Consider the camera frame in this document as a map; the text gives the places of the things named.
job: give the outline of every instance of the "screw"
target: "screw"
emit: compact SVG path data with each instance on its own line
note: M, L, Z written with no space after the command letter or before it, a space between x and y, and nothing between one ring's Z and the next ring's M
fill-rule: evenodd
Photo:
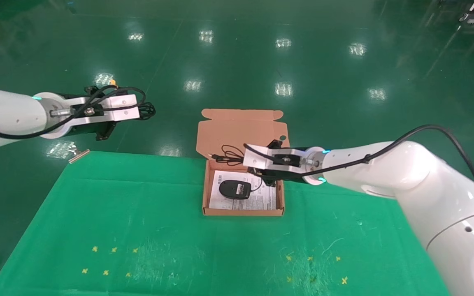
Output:
M91 116L94 114L94 108L92 107L89 107L87 109L85 109L85 111L83 112L83 114L85 114L85 116Z

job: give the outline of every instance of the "box lid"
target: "box lid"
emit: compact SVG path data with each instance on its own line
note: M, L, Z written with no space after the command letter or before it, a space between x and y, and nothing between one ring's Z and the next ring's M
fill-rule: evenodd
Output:
M196 150L209 160L209 154L223 155L224 144L244 152L244 143L267 146L284 136L283 147L290 146L286 123L275 121L280 110L204 109L202 116L209 120L199 122Z

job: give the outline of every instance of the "mouse cable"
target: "mouse cable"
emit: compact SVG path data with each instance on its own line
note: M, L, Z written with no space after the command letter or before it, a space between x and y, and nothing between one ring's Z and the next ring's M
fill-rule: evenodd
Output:
M261 183L259 183L259 186L250 192L257 191L259 188L261 188L262 185L263 185L263 178L261 178Z
M315 171L312 171L312 172L307 172L307 173L301 173L301 174L295 174L293 176L290 176L290 177L287 177L287 178L279 178L279 177L275 177L275 176L262 176L262 175L259 175L259 174L254 174L254 173L251 173L251 174L254 174L255 176L259 176L261 178L265 178L267 180L290 180L290 179L294 179L294 178L301 178L301 177L305 177L305 176L311 176L311 175L315 175L315 174L320 174L320 173L325 173L325 172L329 172L329 171L334 171L334 170L338 170L338 169L344 169L346 167L351 167L353 165L358 165L358 164L361 164L361 163L369 163L369 161L371 161L372 159L375 159L376 157L379 157L387 152L389 152L390 150L394 149L396 146L400 145L401 143L405 142L408 138L410 138L412 135L418 133L418 132L421 132L421 131L424 131L424 130L437 130L437 131L440 131L442 132L444 135L446 135L446 137L449 138L449 140L451 140L451 142L453 143L453 145L455 146L455 148L458 150L458 153L460 154L460 156L463 158L463 160L465 161L466 165L468 166L469 168L469 171L471 171L471 174L473 175L473 178L474 178L474 166L473 166L473 163L471 162L471 160L469 159L468 155L466 154L466 152L464 151L464 149L462 148L461 144L458 142L457 138L448 130L448 129L445 129L444 127L442 126L439 126L439 125L434 125L434 124L426 124L426 125L421 125L421 126L418 126L417 128L415 129L412 129L410 131L408 131L407 133L405 133L403 136L399 137L396 141L392 142L391 144L389 144L388 146L386 146L385 148L381 149L380 151L374 153L374 154L367 154L364 158L362 159L359 159L359 160L355 160L355 161L351 161L351 162L348 162L348 163L343 163L343 164L339 164L339 165L334 165L334 166L331 166L331 167L326 167L324 169L320 169L320 170L315 170ZM258 152L257 150L255 150L254 148L251 148L248 144L244 144L244 147L250 151L252 151L253 153L255 154L258 154L266 159L270 159L272 160L273 157L269 156L269 155L266 155L264 153L261 153L261 152Z
M228 150L228 149L225 150L224 149L225 147L233 148L233 149L237 150L240 153L240 155L237 154L237 152L235 152L235 151L231 151L231 150ZM208 155L209 155L209 157L215 159L215 162L217 162L217 163L227 163L228 166L230 166L230 167L234 167L236 165L239 165L239 164L243 163L244 153L239 148L237 148L235 146L224 144L224 145L221 146L221 150L224 153L223 157L219 156L217 154L208 154Z

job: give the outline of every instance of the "green mat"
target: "green mat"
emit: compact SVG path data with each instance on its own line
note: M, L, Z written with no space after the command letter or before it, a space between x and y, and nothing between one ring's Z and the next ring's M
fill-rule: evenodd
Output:
M0 295L447 295L393 200L286 182L284 217L202 215L204 159L68 165Z

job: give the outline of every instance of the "black cable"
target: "black cable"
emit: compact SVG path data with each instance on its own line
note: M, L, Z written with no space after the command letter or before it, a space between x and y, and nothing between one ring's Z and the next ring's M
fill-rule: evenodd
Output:
M109 93L107 93L103 97L100 97L100 98L96 99L100 94L103 94L104 91L108 90L109 88L116 88L116 89L109 92ZM135 105L115 107L115 108L107 108L107 109L102 109L102 111L116 111L116 110L130 109L130 108L133 108L133 107L139 107L139 109L140 108L142 109L142 111L140 112L140 118L137 118L139 120L147 120L147 119L151 118L151 116L153 116L156 113L155 107L151 103L145 103L146 96L145 96L145 92L143 92L142 90L140 90L138 88L133 88L133 87L119 88L118 86L104 86L104 87L100 88L99 90L97 90L96 92L94 92L91 96L89 96L89 99L87 99L87 101L83 105L81 105L80 108L78 108L74 112L74 114L68 116L66 119L64 119L64 120L62 120L62 121L46 128L46 129L42 130L42 131L39 131L39 132L36 132L36 133L25 134L25 135L12 135L12 134L6 134L6 133L1 133L0 132L0 137L4 138L4 139L11 139L11 140L24 140L24 139L31 139L31 138L34 138L34 137L38 137L38 136L44 135L46 133L50 133L51 131L54 131L55 129L59 128L60 126L62 126L64 124L66 124L67 122L73 120L77 116L80 116L81 114L83 114L85 109L87 109L89 107L96 107L96 105L98 105L99 103L101 103L105 99L117 94L118 92L123 92L123 91L127 91L127 90L134 90L135 92L140 93L142 95L141 101L139 101Z
M369 163L369 161L371 161L372 159L375 159L376 157L379 157L387 152L389 152L390 150L394 149L396 146L400 145L401 143L405 142L405 140L407 140L408 138L410 138L412 135L420 132L420 131L423 131L423 130L438 130L438 131L441 131L442 133L444 133L444 135L446 135L446 137L449 138L449 140L451 140L451 142L453 143L453 145L456 147L456 149L458 150L460 156L463 158L463 160L465 161L466 165L468 166L469 170L471 171L472 175L473 175L473 178L474 178L474 166L473 166L473 163L471 162L471 160L469 159L469 157L467 156L466 152L464 151L464 149L462 148L461 144L458 142L457 138L448 130L448 129L445 129L444 127L442 126L439 126L439 125L434 125L434 124L426 124L426 125L422 125L422 126L418 126L417 128L415 129L412 129L410 131L408 131L407 133L405 133L403 136L399 137L396 141L392 142L391 144L389 144L387 147L381 149L380 151L374 153L374 154L367 154L364 158L362 159L359 159L359 160L355 160L355 161L351 161L351 162L348 162L348 163L343 163L343 164L339 164L339 165L335 165L335 166L331 166L331 167L327 167L325 169L321 169L321 170L315 170L315 171L312 171L312 172L307 172L307 173L301 173L301 174L297 174L297 175L294 175L294 176L290 176L288 178L284 178L286 180L289 180L289 179L293 179L293 178L301 178L301 177L304 177L304 176L311 176L311 175L315 175L315 174L320 174L320 173L325 173L325 172L329 172L329 171L334 171L334 170L338 170L338 169L344 169L345 167L351 167L353 165L358 165L358 164L361 164L361 163ZM271 157L269 155L265 155L261 152L258 152L257 150L254 150L253 148L250 148L247 144L244 145L246 149L254 152L255 154L258 154L262 157L265 157L267 159L270 159ZM279 178L276 178L276 177L269 177L269 176L262 176L262 175L258 175L258 174L254 174L254 173L251 173L255 176L259 176L261 178L265 178L267 180L280 180Z
M241 153L241 155L237 154L235 151L225 150L224 147L233 148L233 149L239 151L239 153ZM221 150L224 153L223 157L219 156L217 154L212 154L211 155L211 158L215 159L215 161L217 163L227 163L230 167L234 167L236 165L239 165L239 164L243 163L244 153L239 148L237 148L235 146L224 144L224 145L221 146Z
M261 183L259 184L259 186L257 188L255 188L254 190L250 191L250 192L254 192L254 191L258 190L259 188L261 188L262 184L263 184L263 179L261 178Z

